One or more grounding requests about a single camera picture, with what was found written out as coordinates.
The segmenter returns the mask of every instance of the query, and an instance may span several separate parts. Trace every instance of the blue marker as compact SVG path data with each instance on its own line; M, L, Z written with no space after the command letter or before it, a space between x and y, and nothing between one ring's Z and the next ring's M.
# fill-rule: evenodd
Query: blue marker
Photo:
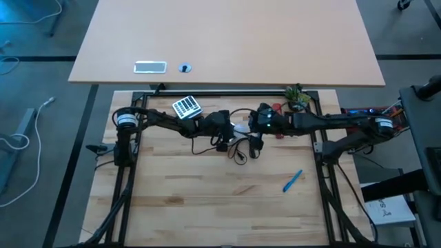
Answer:
M293 178L283 187L283 193L288 191L288 189L296 182L297 178L302 174L302 172L302 170L299 170L297 174L293 176Z

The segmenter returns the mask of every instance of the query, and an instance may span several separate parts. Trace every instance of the green plant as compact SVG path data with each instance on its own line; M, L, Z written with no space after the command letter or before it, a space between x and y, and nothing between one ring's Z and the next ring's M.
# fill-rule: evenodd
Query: green plant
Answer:
M293 87L287 87L285 90L285 98L288 101L289 107L295 110L303 110L308 106L311 97L302 92L303 87L297 83Z

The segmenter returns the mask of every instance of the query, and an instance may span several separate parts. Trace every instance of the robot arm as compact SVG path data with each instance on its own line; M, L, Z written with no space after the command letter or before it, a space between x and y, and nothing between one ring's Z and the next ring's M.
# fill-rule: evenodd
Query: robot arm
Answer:
M181 120L177 117L147 110L139 107L124 107L115 112L118 116L116 130L118 141L114 150L115 165L128 166L133 162L130 137L132 134L147 127L159 126L177 131L185 138L198 136L218 137L216 150L227 151L227 144L234 138L234 126L229 121L229 111L213 112L206 118ZM138 127L136 115L147 117L147 121ZM344 151L357 149L363 145L375 145L394 137L392 120L383 115L375 114L328 114L317 116L311 112L278 114L266 103L261 103L257 111L249 115L250 131L262 134L283 134L302 136L317 130L343 129L357 127L358 132L350 134L339 141L326 141L316 144L315 149L321 151L324 163L335 163ZM250 141L253 149L261 150L263 141L253 137Z
M289 113L284 116L261 103L256 112L250 114L249 127L252 132L302 136L317 130L357 127L358 131L338 141L316 144L316 151L322 154L324 163L335 163L344 151L364 145L375 145L393 138L392 120L375 114L328 114L317 116L308 113Z
M138 126L136 115L146 117L147 121ZM133 162L131 136L140 129L158 126L178 132L185 138L198 136L218 137L216 149L219 152L227 151L228 142L233 139L234 126L229 122L229 111L212 112L206 118L181 120L177 117L161 113L157 110L147 110L141 107L123 107L115 111L117 115L116 130L117 142L114 148L114 161L117 166L130 166Z

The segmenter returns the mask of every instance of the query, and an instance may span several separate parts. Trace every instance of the wooden table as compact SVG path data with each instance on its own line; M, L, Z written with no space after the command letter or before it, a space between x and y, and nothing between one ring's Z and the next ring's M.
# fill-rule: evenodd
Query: wooden table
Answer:
M69 81L384 86L355 0L99 1Z
M319 91L324 113L340 111L334 90ZM110 115L130 105L131 91L114 93ZM172 114L175 98L150 99L149 108ZM262 102L282 103L276 96L198 97L204 114L239 107L256 109ZM116 130L107 120L104 143L114 143ZM232 122L247 124L248 112L238 112ZM327 132L329 140L345 136L344 130ZM143 132L136 169L132 206L127 228L127 246L219 246L219 245L326 245L317 171L310 136L276 139L264 135L264 149L256 160L237 165L225 153L194 156L191 140L159 127ZM195 151L209 147L208 138L195 140ZM241 150L247 150L243 143ZM99 163L112 160L105 156ZM340 164L362 199L351 156ZM287 193L283 186L299 170L303 174ZM110 210L117 167L97 169L80 241L90 237ZM366 216L348 184L337 171L342 206L361 232L371 238ZM117 239L119 221L114 239Z

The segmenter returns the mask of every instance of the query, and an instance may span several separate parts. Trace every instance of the white cable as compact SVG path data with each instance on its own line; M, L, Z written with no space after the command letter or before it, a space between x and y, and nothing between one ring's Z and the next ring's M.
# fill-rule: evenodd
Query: white cable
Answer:
M63 12L63 6L61 6L61 3L59 2L59 0L55 0L56 3L58 4L59 10L57 12L55 12L54 14L49 14L45 17L41 17L40 19L36 20L36 21L12 21L12 22L0 22L1 24L37 24L40 21L50 18L50 17L55 17L59 14L61 14Z
M41 159L41 139L40 139L40 133L39 133L39 129L37 127L37 123L39 120L39 116L40 116L40 111L41 108L44 106L47 106L48 104L52 103L53 101L55 101L54 97L51 97L49 100L47 100L45 103L43 103L40 107L39 110L37 111L37 116L35 117L35 133L37 134L37 139L39 141L39 153L37 156L37 175L35 176L35 181L34 183L27 189L25 190L23 193L21 193L20 195L18 195L16 198L10 200L8 203L2 204L0 205L0 207L6 207L12 203L14 203L16 200L19 200L22 196L24 196L25 194L27 194L31 189L33 189L35 187L35 185L37 184L37 182L39 181L40 178L40 159Z
M388 107L387 109L385 109L383 112L381 112L381 114L385 114L388 110L390 110L393 106L399 104L401 102L401 100L396 101L394 104L392 104L390 107Z
M11 41L10 40L5 41L5 43L3 43L3 45L0 46L0 50L3 50L5 47L9 45L11 45Z
M8 142L8 140L6 140L4 138L0 138L0 141L5 141L6 145L8 145L8 147L11 147L11 149L15 149L15 150L26 149L29 146L29 138L26 135L24 135L24 134L12 134L12 135L10 135L10 137L14 137L14 136L23 137L26 140L26 145L24 145L22 147L15 147L15 146L11 145Z
M20 59L16 58L16 57L6 57L2 60L0 60L0 65L3 65L5 63L5 61L13 59L15 60L15 64L13 66L11 66L11 68L9 68L9 70L6 70L5 72L0 72L0 76L6 75L8 73L10 73L11 71L13 71L17 66L19 66L20 64Z

